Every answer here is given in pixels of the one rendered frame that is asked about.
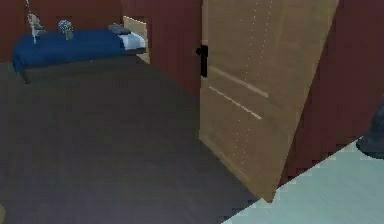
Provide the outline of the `wooden room door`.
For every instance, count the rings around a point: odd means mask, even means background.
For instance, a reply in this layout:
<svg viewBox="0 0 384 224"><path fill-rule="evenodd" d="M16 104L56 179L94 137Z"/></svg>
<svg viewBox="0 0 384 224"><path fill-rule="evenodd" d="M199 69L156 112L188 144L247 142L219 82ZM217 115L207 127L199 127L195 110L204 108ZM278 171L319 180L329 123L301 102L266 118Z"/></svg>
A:
<svg viewBox="0 0 384 224"><path fill-rule="evenodd" d="M200 140L257 198L283 174L340 0L203 0Z"/></svg>

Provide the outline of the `grey round ball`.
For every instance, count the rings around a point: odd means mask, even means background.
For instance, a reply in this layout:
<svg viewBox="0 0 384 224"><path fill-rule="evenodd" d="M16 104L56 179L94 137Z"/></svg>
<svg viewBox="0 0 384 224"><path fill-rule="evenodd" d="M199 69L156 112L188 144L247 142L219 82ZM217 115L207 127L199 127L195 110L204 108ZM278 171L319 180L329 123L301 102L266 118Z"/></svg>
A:
<svg viewBox="0 0 384 224"><path fill-rule="evenodd" d="M67 40L71 40L73 38L73 26L70 21L60 20L58 28L65 35Z"/></svg>

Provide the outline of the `pale white table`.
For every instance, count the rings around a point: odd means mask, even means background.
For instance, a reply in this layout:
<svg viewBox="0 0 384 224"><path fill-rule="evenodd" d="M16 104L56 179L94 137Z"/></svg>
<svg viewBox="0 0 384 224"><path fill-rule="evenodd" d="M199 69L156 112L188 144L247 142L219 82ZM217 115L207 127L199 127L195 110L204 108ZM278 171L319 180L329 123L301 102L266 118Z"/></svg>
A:
<svg viewBox="0 0 384 224"><path fill-rule="evenodd" d="M362 138L222 224L384 224L384 138Z"/></svg>

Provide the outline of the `blue bed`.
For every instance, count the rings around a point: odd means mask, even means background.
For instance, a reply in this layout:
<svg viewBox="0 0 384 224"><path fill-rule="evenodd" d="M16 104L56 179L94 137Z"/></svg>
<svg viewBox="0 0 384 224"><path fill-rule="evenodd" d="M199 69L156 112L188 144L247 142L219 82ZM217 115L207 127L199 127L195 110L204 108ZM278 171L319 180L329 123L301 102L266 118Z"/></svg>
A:
<svg viewBox="0 0 384 224"><path fill-rule="evenodd" d="M13 48L12 65L26 84L25 70L53 64L91 61L107 57L136 55L147 52L143 36L131 32L117 35L108 27L103 29L73 30L73 38L67 40L61 32L46 30L33 42L32 34L23 35Z"/></svg>

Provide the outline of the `dark grey round object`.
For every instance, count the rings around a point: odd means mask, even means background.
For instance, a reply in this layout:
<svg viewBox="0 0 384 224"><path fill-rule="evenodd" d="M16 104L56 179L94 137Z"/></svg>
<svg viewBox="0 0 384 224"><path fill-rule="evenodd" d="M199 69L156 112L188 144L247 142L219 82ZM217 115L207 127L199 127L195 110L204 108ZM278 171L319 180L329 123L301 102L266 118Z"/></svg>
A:
<svg viewBox="0 0 384 224"><path fill-rule="evenodd" d="M356 147L371 158L384 160L384 100L376 110L369 130L356 142Z"/></svg>

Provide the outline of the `grey pillow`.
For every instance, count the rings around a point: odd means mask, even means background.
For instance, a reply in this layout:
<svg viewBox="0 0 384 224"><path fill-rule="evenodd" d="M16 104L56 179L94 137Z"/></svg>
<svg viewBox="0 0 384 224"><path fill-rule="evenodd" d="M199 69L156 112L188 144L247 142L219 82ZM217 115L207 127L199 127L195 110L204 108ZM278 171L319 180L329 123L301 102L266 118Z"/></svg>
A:
<svg viewBox="0 0 384 224"><path fill-rule="evenodd" d="M129 29L125 28L121 24L116 23L110 24L108 29L117 35L129 35L131 33Z"/></svg>

